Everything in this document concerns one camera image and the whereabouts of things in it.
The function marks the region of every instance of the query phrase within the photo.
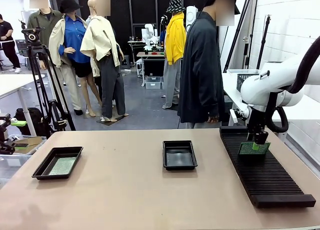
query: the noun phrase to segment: gray trousers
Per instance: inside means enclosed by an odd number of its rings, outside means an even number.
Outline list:
[[[168,60],[164,60],[163,81],[165,84],[165,104],[163,108],[171,108],[172,103],[179,103],[180,93],[181,59],[169,65]]]
[[[113,55],[105,56],[98,62],[102,85],[102,116],[112,118],[114,97],[119,115],[126,113],[125,85],[120,66],[115,67]]]
[[[192,123],[192,122],[187,122],[185,128],[186,129],[217,129],[221,127],[221,122],[217,123],[208,123],[208,122],[203,122],[203,123]]]

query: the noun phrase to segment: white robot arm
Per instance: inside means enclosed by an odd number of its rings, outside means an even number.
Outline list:
[[[244,113],[248,141],[264,144],[268,133],[265,126],[277,133],[289,128],[282,107],[294,106],[304,96],[304,85],[320,85],[320,37],[306,54],[296,55],[282,63],[269,64],[259,75],[248,77],[241,87],[242,101],[248,105]],[[276,126],[272,116],[278,111],[282,126]]]

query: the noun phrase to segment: black slotted rack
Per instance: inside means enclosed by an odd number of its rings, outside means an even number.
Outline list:
[[[225,149],[252,204],[257,208],[314,207],[315,198],[304,194],[269,150],[264,156],[238,154],[247,135],[243,126],[220,128]]]

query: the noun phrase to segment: blue shirt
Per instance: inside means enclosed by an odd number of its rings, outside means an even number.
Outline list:
[[[74,53],[68,53],[67,57],[77,63],[90,62],[90,57],[80,52],[81,43],[84,39],[86,28],[80,19],[73,21],[69,16],[65,17],[64,46],[60,45],[59,54],[62,56],[66,48],[74,48]]]
[[[161,31],[160,33],[160,43],[165,42],[165,38],[166,38],[166,30]]]

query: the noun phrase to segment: black coat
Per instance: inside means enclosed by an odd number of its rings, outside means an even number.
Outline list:
[[[225,111],[215,21],[201,12],[187,33],[180,78],[181,123],[204,123]]]

